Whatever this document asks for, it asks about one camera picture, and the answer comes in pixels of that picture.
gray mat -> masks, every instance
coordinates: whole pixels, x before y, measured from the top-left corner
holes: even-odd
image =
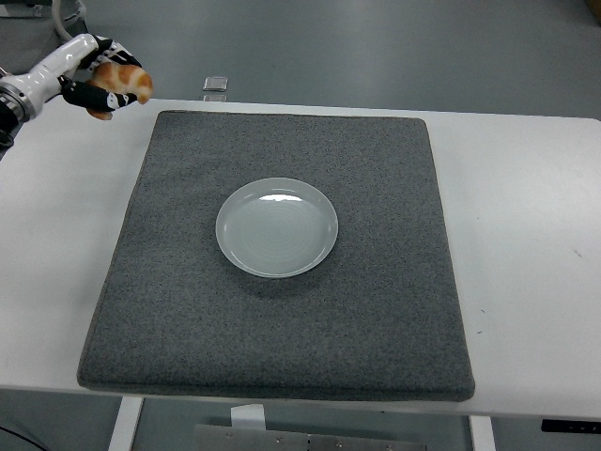
[[[215,240],[256,179],[317,187],[338,240],[264,279]],[[130,393],[464,400],[470,370],[420,119],[164,112],[85,342],[79,383]]]

white table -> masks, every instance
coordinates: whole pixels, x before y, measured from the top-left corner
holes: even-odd
[[[155,100],[99,122],[53,100],[0,162],[0,388],[86,392],[85,335],[168,109],[424,119],[476,393],[362,408],[601,417],[601,123],[558,117]]]

floor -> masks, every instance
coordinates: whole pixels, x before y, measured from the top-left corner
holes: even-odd
[[[584,0],[85,4],[90,32],[134,53],[158,98],[202,99],[204,79],[224,75],[228,101],[236,102],[601,119],[601,26]],[[160,436],[177,443],[174,418],[194,409],[210,416],[204,404],[170,402],[146,405],[138,444]],[[0,426],[53,450],[101,450],[117,408],[114,397],[0,391]],[[228,405],[210,409],[225,415]],[[161,420],[166,412],[174,415]],[[283,427],[316,426],[310,412],[279,415]],[[379,421],[361,415],[337,412],[323,424],[347,422],[357,432]],[[494,419],[493,428],[500,450],[601,449],[598,436],[543,434],[539,419]],[[32,447],[0,433],[0,449]]]

white plate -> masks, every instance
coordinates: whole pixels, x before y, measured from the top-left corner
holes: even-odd
[[[215,232],[222,252],[239,268],[261,277],[290,277],[328,255],[338,218],[330,200],[313,186],[261,179],[227,198]]]

